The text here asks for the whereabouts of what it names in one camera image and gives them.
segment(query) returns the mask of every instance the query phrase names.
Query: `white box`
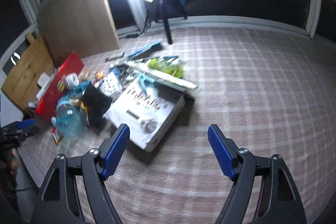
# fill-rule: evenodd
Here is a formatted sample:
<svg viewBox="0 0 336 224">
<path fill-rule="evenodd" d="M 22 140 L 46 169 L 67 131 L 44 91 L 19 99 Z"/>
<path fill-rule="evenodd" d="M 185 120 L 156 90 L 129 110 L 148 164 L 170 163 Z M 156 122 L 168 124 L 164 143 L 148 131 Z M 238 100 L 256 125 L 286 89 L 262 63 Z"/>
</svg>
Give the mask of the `white box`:
<svg viewBox="0 0 336 224">
<path fill-rule="evenodd" d="M 136 78 L 111 105 L 104 117 L 116 127 L 125 123 L 130 140 L 152 152 L 185 104 L 182 92 L 164 85 L 147 85 L 147 96 Z"/>
</svg>

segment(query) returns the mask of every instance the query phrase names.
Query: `red box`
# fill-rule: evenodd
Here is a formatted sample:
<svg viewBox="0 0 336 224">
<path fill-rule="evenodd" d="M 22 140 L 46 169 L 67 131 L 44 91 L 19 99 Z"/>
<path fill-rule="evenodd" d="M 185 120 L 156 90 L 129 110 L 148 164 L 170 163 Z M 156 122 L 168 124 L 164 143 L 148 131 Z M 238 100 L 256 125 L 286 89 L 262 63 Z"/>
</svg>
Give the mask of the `red box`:
<svg viewBox="0 0 336 224">
<path fill-rule="evenodd" d="M 66 89 L 62 92 L 58 92 L 57 83 L 62 79 L 63 75 L 68 75 L 74 72 L 79 74 L 83 68 L 84 64 L 75 52 L 70 54 L 61 67 L 59 67 L 55 78 L 36 108 L 36 113 L 45 121 L 51 123 L 51 117 L 56 115 L 55 110 L 58 100 L 67 92 Z"/>
</svg>

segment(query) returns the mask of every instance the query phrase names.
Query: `blue gripper pad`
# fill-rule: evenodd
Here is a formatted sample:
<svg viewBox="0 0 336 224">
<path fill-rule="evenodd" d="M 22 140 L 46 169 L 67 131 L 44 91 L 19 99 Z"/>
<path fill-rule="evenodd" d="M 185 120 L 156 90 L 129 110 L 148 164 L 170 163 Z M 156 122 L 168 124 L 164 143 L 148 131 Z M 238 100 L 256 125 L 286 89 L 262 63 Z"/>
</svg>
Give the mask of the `blue gripper pad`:
<svg viewBox="0 0 336 224">
<path fill-rule="evenodd" d="M 19 122 L 16 126 L 18 129 L 24 129 L 26 127 L 32 127 L 36 124 L 34 119 L 28 119 L 28 120 L 24 120 L 22 122 Z"/>
<path fill-rule="evenodd" d="M 128 144 L 128 141 L 129 127 L 127 125 L 124 125 L 104 159 L 104 168 L 101 174 L 103 175 L 103 177 L 105 177 L 105 179 L 108 179 L 108 177 L 113 175 L 116 171 L 121 156 L 123 155 L 125 148 Z"/>
<path fill-rule="evenodd" d="M 215 153 L 215 156 L 218 160 L 221 170 L 223 171 L 223 174 L 233 181 L 237 175 L 233 168 L 233 158 L 230 155 L 226 146 L 224 145 L 219 134 L 223 133 L 220 130 L 219 132 L 217 132 L 216 128 L 213 125 L 209 126 L 208 140 L 212 147 L 212 150 Z"/>
</svg>

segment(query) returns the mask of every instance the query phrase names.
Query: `blue plastic bottle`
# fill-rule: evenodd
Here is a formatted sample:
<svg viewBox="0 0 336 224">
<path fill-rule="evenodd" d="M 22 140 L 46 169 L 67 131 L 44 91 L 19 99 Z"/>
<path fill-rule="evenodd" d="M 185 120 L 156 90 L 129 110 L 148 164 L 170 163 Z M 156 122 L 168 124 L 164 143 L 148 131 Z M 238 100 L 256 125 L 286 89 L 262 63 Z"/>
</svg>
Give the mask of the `blue plastic bottle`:
<svg viewBox="0 0 336 224">
<path fill-rule="evenodd" d="M 80 111 L 70 102 L 62 103 L 56 109 L 56 127 L 64 137 L 80 136 L 84 130 L 84 121 Z"/>
</svg>

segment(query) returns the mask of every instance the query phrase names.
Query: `sticker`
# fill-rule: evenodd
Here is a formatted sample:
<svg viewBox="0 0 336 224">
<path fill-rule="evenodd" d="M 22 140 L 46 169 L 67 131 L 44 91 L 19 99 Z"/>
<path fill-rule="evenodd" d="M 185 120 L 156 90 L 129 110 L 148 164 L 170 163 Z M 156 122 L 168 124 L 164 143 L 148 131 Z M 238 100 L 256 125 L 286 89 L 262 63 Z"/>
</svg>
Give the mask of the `sticker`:
<svg viewBox="0 0 336 224">
<path fill-rule="evenodd" d="M 103 79 L 103 78 L 104 78 L 104 73 L 103 73 L 102 71 L 97 71 L 97 72 L 96 72 L 96 78 L 97 78 L 98 80 Z"/>
<path fill-rule="evenodd" d="M 63 75 L 62 79 L 59 80 L 58 83 L 57 83 L 58 93 L 62 93 L 65 90 L 65 82 L 64 82 L 65 77 L 66 77 L 66 75 Z"/>
</svg>

